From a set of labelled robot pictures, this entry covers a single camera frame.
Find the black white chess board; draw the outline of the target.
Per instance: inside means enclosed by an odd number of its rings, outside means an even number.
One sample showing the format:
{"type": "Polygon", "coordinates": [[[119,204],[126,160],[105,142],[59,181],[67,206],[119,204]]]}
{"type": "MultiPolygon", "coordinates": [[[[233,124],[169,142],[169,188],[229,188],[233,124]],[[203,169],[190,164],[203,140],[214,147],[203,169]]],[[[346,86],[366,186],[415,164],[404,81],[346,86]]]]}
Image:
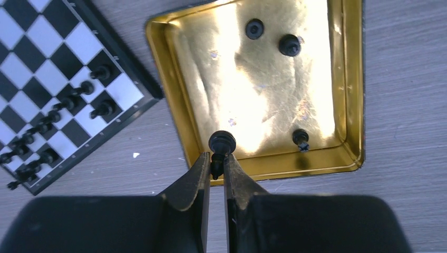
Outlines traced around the black white chess board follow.
{"type": "Polygon", "coordinates": [[[1,1],[1,168],[37,195],[163,93],[92,1],[1,1]]]}

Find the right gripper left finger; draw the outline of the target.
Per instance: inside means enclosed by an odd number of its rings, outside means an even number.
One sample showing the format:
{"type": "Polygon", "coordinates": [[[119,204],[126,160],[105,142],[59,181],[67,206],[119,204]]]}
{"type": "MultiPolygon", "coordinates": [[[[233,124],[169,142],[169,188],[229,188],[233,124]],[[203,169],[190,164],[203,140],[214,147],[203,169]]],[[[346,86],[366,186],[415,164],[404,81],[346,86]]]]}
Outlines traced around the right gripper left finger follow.
{"type": "Polygon", "coordinates": [[[205,252],[210,154],[155,196],[47,196],[13,221],[1,252],[205,252]]]}

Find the gold tin with black pieces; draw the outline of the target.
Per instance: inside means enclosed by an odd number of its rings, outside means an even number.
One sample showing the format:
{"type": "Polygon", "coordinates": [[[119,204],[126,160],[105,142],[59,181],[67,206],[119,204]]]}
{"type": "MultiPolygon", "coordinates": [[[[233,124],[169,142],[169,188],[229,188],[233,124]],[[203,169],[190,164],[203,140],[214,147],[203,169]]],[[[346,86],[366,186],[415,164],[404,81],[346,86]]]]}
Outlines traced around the gold tin with black pieces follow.
{"type": "Polygon", "coordinates": [[[358,170],[364,149],[363,1],[211,1],[151,16],[145,26],[188,166],[230,132],[254,180],[358,170]],[[257,18],[264,34],[249,39],[257,18]],[[280,39],[301,51],[281,54],[280,39]],[[310,150],[292,134],[304,129],[310,150]]]}

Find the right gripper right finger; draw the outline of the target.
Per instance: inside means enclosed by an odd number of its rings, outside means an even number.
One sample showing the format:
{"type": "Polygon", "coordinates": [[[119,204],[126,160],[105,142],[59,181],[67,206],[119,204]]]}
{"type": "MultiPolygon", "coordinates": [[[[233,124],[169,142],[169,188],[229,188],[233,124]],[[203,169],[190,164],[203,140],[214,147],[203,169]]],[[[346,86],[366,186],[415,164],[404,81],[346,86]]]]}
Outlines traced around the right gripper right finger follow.
{"type": "Polygon", "coordinates": [[[229,252],[411,252],[396,215],[367,195],[274,194],[229,155],[224,165],[229,252]]]}

